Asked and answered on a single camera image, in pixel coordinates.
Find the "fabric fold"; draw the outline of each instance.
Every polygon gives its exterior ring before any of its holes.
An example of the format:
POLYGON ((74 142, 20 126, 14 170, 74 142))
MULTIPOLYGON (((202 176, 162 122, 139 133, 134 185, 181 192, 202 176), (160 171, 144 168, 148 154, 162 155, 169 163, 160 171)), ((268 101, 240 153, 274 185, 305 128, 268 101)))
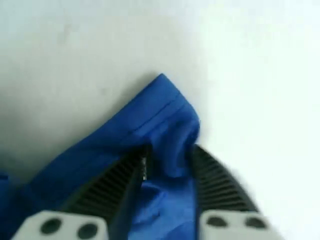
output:
POLYGON ((179 230, 183 238, 193 239, 196 207, 188 159, 198 133, 192 106, 159 75, 109 121, 18 189, 9 203, 0 202, 2 239, 10 239, 25 217, 58 209, 74 190, 142 145, 152 147, 154 174, 141 186, 129 239, 177 239, 179 230))

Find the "blue cloth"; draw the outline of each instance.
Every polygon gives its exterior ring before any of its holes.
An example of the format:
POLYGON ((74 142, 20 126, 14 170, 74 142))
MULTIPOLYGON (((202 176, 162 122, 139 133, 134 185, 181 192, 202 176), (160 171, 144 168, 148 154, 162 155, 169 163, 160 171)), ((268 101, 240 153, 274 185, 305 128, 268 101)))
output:
POLYGON ((0 191, 0 239, 10 239, 26 217, 58 209, 76 188, 133 147, 149 144, 156 167, 152 179, 141 186, 129 239, 193 240, 196 206, 188 161, 198 132, 192 106, 165 75, 159 75, 30 183, 14 193, 0 191))

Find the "white table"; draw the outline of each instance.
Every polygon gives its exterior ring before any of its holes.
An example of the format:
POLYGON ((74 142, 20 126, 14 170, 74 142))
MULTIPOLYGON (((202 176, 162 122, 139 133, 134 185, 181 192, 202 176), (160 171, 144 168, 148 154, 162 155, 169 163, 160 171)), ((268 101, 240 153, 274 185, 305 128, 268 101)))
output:
POLYGON ((317 240, 320 5, 2 0, 1 165, 29 180, 165 73, 288 240, 317 240))

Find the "black screw head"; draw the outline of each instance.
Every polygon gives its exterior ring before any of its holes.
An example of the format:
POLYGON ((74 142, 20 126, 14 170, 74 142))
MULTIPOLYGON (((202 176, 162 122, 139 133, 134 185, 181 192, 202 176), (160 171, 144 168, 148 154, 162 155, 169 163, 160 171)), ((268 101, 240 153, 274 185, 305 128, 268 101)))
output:
POLYGON ((44 235, 54 234, 60 229, 62 221, 59 218, 51 218, 42 224, 40 231, 44 235))
POLYGON ((256 229, 266 229, 267 225, 259 218, 249 217, 245 221, 245 225, 256 229))
POLYGON ((94 223, 87 223, 82 225, 78 230, 78 237, 80 239, 91 239, 98 232, 98 227, 94 223))
POLYGON ((227 222, 219 217, 219 216, 211 216, 206 221, 206 224, 213 226, 213 227, 219 227, 219 228, 226 228, 228 226, 227 222))

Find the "white surface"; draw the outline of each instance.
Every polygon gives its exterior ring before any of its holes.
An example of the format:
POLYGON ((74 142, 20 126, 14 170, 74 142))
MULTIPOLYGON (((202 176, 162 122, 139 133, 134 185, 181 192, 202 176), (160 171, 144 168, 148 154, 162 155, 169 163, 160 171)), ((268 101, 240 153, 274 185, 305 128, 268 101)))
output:
POLYGON ((262 215, 256 212, 209 210, 202 213, 199 221, 199 240, 284 240, 262 215), (223 219, 227 226, 207 224, 210 217, 223 219), (246 226, 249 218, 263 221, 266 228, 246 226))
POLYGON ((108 240, 108 227, 101 217, 70 214, 57 211, 41 211, 28 217, 12 240, 80 240, 78 230, 86 224, 94 224, 97 227, 96 235, 90 240, 108 240), (51 234, 43 234, 42 225, 51 219, 61 220, 60 228, 51 234))
POLYGON ((2 0, 1 163, 30 179, 163 72, 283 236, 318 240, 319 13, 315 0, 2 0))

